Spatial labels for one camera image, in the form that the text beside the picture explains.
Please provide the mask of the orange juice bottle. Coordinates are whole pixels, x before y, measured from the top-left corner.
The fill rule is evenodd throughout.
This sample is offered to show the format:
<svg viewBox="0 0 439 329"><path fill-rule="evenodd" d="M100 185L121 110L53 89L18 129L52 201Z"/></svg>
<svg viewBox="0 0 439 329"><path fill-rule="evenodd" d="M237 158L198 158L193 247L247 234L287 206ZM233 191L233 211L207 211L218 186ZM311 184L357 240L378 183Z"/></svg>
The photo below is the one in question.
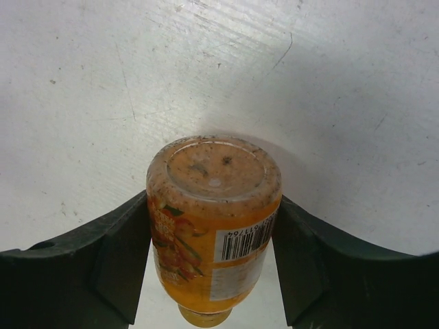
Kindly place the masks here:
<svg viewBox="0 0 439 329"><path fill-rule="evenodd" d="M277 164L240 138L190 136L155 155L146 192L164 290L190 324L221 324L261 275L282 198Z"/></svg>

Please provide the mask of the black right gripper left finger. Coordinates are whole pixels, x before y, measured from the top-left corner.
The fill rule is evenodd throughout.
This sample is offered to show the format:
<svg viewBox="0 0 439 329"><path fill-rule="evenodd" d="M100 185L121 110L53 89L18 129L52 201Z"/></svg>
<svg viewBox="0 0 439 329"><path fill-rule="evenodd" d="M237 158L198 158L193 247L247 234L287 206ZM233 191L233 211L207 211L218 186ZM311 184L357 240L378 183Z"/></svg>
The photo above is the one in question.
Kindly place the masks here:
<svg viewBox="0 0 439 329"><path fill-rule="evenodd" d="M41 241L1 253L2 328L127 328L150 247L147 195Z"/></svg>

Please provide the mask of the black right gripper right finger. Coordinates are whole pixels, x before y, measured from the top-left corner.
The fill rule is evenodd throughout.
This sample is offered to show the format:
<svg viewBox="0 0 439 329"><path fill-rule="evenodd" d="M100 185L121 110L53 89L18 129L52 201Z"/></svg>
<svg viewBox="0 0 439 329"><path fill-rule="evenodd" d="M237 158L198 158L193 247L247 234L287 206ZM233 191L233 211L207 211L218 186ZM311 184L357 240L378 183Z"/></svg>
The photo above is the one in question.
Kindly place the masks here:
<svg viewBox="0 0 439 329"><path fill-rule="evenodd" d="M359 239L281 200L272 235L291 328L437 328L438 254Z"/></svg>

